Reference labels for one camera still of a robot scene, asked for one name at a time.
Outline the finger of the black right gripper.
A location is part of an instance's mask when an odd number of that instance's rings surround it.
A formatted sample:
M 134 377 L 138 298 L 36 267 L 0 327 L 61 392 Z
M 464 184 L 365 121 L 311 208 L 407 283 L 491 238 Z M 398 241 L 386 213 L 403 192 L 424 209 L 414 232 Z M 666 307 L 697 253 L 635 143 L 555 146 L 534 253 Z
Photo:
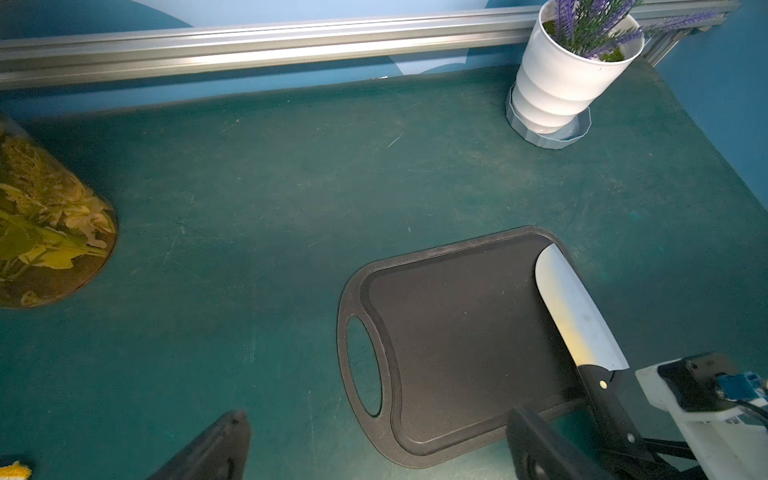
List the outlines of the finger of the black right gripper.
M 624 457 L 606 457 L 605 467 L 615 479 L 626 480 L 707 480 L 700 466 L 678 470 L 666 461 L 647 462 Z
M 696 458 L 690 446 L 685 441 L 646 438 L 645 445 L 649 451 L 655 454 L 683 459 Z

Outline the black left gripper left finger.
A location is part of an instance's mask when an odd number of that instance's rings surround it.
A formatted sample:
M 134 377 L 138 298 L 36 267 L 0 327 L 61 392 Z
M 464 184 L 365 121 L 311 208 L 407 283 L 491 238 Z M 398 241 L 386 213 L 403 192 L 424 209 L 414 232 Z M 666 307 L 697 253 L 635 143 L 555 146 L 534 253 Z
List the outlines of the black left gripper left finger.
M 244 410 L 224 413 L 168 462 L 151 480 L 243 478 L 251 440 Z

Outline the dark grey cutting board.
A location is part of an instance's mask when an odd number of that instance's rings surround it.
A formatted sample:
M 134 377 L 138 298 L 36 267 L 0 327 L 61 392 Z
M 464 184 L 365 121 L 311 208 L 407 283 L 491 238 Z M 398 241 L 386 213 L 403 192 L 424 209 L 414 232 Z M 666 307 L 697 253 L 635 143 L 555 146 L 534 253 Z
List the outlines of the dark grey cutting board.
M 537 258 L 557 244 L 552 232 L 526 226 L 375 261 L 352 276 L 338 310 L 340 372 L 380 454 L 429 468 L 502 440 L 516 406 L 547 420 L 584 406 L 535 281 Z M 377 414 L 366 410 L 351 370 L 352 318 L 376 356 Z

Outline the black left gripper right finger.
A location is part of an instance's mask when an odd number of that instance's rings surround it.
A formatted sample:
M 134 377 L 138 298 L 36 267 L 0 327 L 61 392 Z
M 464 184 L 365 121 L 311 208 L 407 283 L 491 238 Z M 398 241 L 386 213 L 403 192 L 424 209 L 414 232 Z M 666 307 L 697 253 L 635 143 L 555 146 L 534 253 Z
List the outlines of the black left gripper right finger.
M 506 435 L 518 479 L 612 479 L 528 408 L 510 411 Z

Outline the silver cleaver knife black handle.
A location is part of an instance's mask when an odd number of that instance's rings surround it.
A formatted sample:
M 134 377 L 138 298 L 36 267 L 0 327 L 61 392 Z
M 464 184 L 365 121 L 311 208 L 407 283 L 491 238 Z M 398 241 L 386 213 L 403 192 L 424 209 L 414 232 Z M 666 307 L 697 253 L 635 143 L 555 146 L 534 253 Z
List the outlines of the silver cleaver knife black handle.
M 616 374 L 629 368 L 589 292 L 557 244 L 535 263 L 535 280 L 584 385 L 601 444 L 639 461 L 654 457 L 615 394 Z

